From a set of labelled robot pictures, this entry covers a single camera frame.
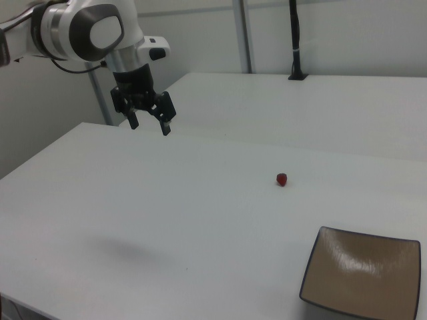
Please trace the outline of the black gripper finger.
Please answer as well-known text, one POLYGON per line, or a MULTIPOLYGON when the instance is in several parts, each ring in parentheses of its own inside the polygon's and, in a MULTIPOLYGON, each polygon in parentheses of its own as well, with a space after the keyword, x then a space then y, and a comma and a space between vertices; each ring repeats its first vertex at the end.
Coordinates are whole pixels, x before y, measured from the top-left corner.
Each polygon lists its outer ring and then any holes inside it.
POLYGON ((113 88, 110 91, 110 94, 115 111, 117 113, 121 113, 127 118, 131 129, 137 129, 139 121, 137 120, 131 99, 124 95, 118 87, 113 88))
POLYGON ((156 95, 154 104, 148 109, 148 112, 159 121, 163 135, 167 136, 171 132, 171 120, 176 116, 170 94, 164 91, 156 95))

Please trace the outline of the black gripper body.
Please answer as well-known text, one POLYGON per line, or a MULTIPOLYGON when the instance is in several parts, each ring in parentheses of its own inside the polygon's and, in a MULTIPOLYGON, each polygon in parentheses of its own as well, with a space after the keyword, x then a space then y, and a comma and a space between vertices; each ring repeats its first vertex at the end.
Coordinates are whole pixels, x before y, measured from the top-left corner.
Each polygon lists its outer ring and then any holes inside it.
POLYGON ((153 89, 153 77, 149 65, 128 72, 113 73, 117 86, 112 90, 112 99, 116 111, 125 111, 132 102, 133 108, 146 110, 154 106, 156 92, 153 89))

